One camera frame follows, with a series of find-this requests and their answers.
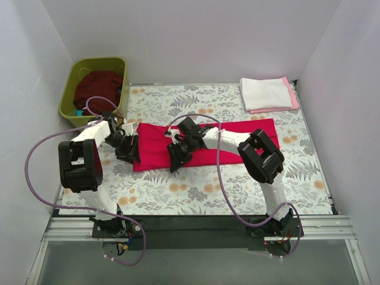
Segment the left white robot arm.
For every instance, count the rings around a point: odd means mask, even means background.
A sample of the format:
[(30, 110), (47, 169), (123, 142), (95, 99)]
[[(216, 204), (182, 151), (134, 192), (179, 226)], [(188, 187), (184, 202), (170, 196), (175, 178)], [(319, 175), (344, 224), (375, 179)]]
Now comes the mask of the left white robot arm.
[(126, 222), (120, 206), (102, 185), (103, 168), (98, 149), (102, 143), (114, 148), (118, 160), (133, 164), (140, 162), (138, 135), (133, 123), (123, 122), (112, 112), (101, 120), (90, 120), (81, 133), (71, 141), (58, 145), (61, 184), (85, 199), (96, 210), (91, 218), (99, 230), (118, 238), (126, 232)]

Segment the bright red t shirt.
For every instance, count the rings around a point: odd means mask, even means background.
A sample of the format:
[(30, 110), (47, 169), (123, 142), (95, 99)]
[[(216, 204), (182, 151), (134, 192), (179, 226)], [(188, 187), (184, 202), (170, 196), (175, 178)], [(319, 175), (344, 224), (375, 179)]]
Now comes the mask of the bright red t shirt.
[[(277, 131), (273, 119), (262, 119), (255, 121), (223, 122), (222, 128), (233, 132), (254, 132), (261, 129), (271, 138), (272, 142), (280, 147)], [(171, 138), (164, 136), (165, 126), (140, 123), (137, 128), (138, 151), (140, 162), (133, 163), (134, 172), (146, 170), (168, 169), (170, 167), (170, 154), (167, 146), (172, 142)], [(214, 166), (216, 165), (216, 150), (197, 150), (192, 160), (186, 167)]]

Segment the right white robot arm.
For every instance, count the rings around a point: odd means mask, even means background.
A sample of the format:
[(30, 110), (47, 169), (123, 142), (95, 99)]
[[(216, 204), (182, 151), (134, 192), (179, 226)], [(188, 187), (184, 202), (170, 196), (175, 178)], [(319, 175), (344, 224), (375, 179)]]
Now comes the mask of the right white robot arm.
[(266, 216), (263, 221), (246, 221), (231, 207), (233, 215), (254, 236), (282, 236), (291, 234), (291, 222), (296, 212), (284, 193), (284, 156), (269, 136), (261, 129), (251, 133), (227, 131), (221, 123), (217, 126), (200, 126), (189, 116), (182, 116), (177, 128), (170, 126), (164, 131), (172, 142), (167, 146), (170, 156), (170, 171), (184, 167), (199, 149), (216, 150), (216, 166), (220, 167), (221, 152), (238, 155), (247, 172), (259, 183), (266, 203)]

